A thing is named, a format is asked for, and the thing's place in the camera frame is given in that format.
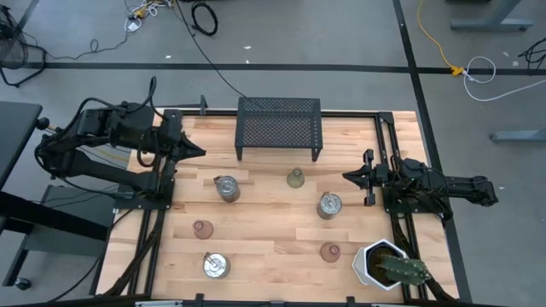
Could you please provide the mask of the white hexagonal planter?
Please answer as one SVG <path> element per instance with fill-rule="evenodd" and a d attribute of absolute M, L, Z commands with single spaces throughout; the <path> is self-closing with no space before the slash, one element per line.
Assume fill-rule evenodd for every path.
<path fill-rule="evenodd" d="M 381 268 L 372 269 L 373 266 L 380 263 L 379 256 L 383 254 L 399 258 L 408 257 L 406 252 L 389 240 L 381 239 L 366 247 L 360 247 L 353 259 L 352 268 L 362 284 L 390 291 L 399 286 L 401 282 L 390 281 L 380 272 Z"/>

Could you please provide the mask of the grey desk leg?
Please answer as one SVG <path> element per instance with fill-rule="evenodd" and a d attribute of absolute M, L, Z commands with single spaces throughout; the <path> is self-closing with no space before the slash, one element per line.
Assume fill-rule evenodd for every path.
<path fill-rule="evenodd" d="M 521 0 L 500 0 L 497 8 L 489 16 L 469 20 L 452 20 L 450 29 L 482 32 L 525 32 L 535 25 L 532 20 L 508 17 L 520 2 Z"/>

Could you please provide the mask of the black perforated metal shelf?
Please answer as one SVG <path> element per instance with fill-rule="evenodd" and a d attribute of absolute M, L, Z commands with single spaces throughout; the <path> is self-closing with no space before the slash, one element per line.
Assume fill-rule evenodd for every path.
<path fill-rule="evenodd" d="M 317 161 L 323 148 L 318 98 L 241 97 L 238 101 L 235 152 L 244 148 L 308 148 Z"/>

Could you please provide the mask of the green glass candlestick holder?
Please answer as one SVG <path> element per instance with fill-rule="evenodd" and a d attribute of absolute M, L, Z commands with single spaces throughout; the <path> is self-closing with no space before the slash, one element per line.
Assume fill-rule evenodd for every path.
<path fill-rule="evenodd" d="M 287 175 L 286 181 L 290 188 L 301 188 L 305 184 L 305 175 L 299 167 L 295 167 Z"/>

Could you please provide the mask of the grey metal bracket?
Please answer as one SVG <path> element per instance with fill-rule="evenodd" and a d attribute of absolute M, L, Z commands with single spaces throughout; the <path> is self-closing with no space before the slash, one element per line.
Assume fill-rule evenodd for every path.
<path fill-rule="evenodd" d="M 149 300 L 137 301 L 134 307 L 183 307 L 182 300 Z"/>

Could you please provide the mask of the dark striped candle tin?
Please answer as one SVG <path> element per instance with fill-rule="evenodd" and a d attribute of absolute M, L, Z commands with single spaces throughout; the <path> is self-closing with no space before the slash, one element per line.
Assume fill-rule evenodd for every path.
<path fill-rule="evenodd" d="M 217 176 L 213 178 L 216 190 L 221 199 L 228 203 L 237 201 L 241 195 L 238 182 L 231 176 Z"/>

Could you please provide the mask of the black mesh fan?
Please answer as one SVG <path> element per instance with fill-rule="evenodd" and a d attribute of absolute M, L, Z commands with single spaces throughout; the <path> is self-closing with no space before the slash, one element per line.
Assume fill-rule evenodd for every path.
<path fill-rule="evenodd" d="M 27 63 L 29 48 L 37 49 L 42 54 L 39 69 L 21 81 L 15 83 L 9 82 L 4 70 L 18 70 L 22 68 Z M 8 86 L 19 88 L 25 82 L 37 77 L 45 68 L 46 50 L 40 46 L 27 43 L 25 33 L 10 13 L 10 8 L 0 4 L 0 77 L 3 82 Z"/>

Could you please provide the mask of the pink glass candlestick holder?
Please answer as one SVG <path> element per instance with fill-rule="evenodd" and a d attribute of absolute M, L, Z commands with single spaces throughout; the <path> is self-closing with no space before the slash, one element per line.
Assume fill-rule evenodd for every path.
<path fill-rule="evenodd" d="M 214 227 L 210 221 L 195 220 L 193 223 L 193 231 L 197 239 L 207 240 L 212 236 Z"/>
<path fill-rule="evenodd" d="M 340 254 L 340 246 L 333 242 L 325 242 L 320 248 L 320 256 L 327 263 L 337 262 Z"/>

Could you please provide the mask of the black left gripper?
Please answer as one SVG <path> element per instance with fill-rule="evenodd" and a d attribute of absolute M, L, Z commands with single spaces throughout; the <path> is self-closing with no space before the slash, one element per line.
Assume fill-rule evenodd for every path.
<path fill-rule="evenodd" d="M 159 127 L 160 153 L 163 159 L 162 171 L 172 171 L 180 160 L 198 158 L 206 151 L 183 133 L 183 113 L 178 109 L 165 109 L 164 119 Z"/>

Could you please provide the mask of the black table clamp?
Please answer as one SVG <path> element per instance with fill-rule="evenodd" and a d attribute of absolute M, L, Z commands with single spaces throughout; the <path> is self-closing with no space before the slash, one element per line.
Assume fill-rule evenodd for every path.
<path fill-rule="evenodd" d="M 200 101 L 198 103 L 165 105 L 165 106 L 159 106 L 159 108 L 185 108 L 185 109 L 194 108 L 198 111 L 198 114 L 200 116 L 204 116 L 209 106 L 205 96 L 200 95 Z"/>

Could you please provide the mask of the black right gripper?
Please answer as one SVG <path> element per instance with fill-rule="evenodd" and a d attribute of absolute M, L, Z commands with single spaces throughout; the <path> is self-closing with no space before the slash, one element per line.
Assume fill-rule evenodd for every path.
<path fill-rule="evenodd" d="M 385 186 L 388 182 L 389 167 L 388 164 L 384 163 L 372 166 L 372 161 L 374 159 L 374 151 L 372 149 L 367 149 L 364 152 L 363 159 L 365 165 L 368 167 L 367 174 L 366 167 L 362 166 L 358 170 L 345 172 L 342 176 L 356 184 L 360 189 L 367 189 L 364 205 L 373 206 L 375 204 L 375 193 L 373 188 Z"/>

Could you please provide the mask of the black aluminium table frame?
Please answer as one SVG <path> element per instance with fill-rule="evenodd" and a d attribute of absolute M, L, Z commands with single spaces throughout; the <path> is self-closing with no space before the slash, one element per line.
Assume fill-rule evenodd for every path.
<path fill-rule="evenodd" d="M 173 203 L 166 212 L 155 262 L 142 263 L 136 288 L 150 288 L 155 299 L 341 303 L 399 303 L 403 291 L 362 284 L 352 269 L 360 247 L 392 238 L 392 226 L 382 204 L 367 207 L 364 191 L 342 174 L 363 163 L 363 152 L 391 152 L 397 142 L 404 157 L 425 160 L 417 118 L 396 112 L 392 124 L 377 124 L 369 113 L 327 112 L 322 117 L 323 148 L 317 161 L 311 151 L 296 148 L 247 148 L 235 153 L 234 111 L 198 116 L 185 113 L 183 128 L 206 155 L 177 166 Z M 290 188 L 287 175 L 299 167 L 301 188 Z M 241 191 L 225 202 L 213 178 L 231 176 Z M 337 194 L 340 213 L 331 220 L 317 215 L 323 193 Z M 214 227 L 207 240 L 197 239 L 195 220 Z M 325 242 L 340 246 L 340 258 L 327 263 L 320 256 Z M 230 260 L 229 274 L 213 279 L 203 271 L 206 253 Z"/>

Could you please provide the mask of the black desk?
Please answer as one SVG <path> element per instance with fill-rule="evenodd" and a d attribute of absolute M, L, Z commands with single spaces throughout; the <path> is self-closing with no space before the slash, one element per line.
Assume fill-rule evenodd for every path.
<path fill-rule="evenodd" d="M 29 252 L 53 252 L 98 257 L 113 222 L 113 201 L 102 194 L 49 185 L 36 202 L 3 190 L 10 173 L 38 125 L 38 104 L 0 101 L 0 235 L 8 230 L 24 235 L 3 279 L 14 287 Z"/>

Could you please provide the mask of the floral label candle tin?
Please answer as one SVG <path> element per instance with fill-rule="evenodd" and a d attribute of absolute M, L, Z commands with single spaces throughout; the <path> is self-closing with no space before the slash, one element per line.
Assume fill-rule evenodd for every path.
<path fill-rule="evenodd" d="M 206 253 L 203 258 L 203 271 L 213 279 L 223 279 L 230 272 L 230 260 L 220 253 Z"/>

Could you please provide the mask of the green cactus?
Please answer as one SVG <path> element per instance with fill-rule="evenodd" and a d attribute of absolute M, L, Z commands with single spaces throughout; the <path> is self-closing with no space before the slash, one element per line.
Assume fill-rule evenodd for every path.
<path fill-rule="evenodd" d="M 381 255 L 376 268 L 390 281 L 419 286 L 432 278 L 427 266 L 420 259 Z"/>

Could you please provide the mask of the grey desk foot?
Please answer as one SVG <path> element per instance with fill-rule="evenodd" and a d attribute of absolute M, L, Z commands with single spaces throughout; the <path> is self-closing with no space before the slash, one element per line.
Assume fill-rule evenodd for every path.
<path fill-rule="evenodd" d="M 546 142 L 546 128 L 541 130 L 501 130 L 490 135 L 493 142 Z"/>

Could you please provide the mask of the orange label candle tin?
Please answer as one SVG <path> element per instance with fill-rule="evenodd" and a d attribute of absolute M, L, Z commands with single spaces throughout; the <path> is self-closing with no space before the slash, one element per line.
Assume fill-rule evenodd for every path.
<path fill-rule="evenodd" d="M 317 203 L 317 215 L 325 220 L 334 219 L 342 209 L 342 200 L 337 194 L 325 192 Z"/>

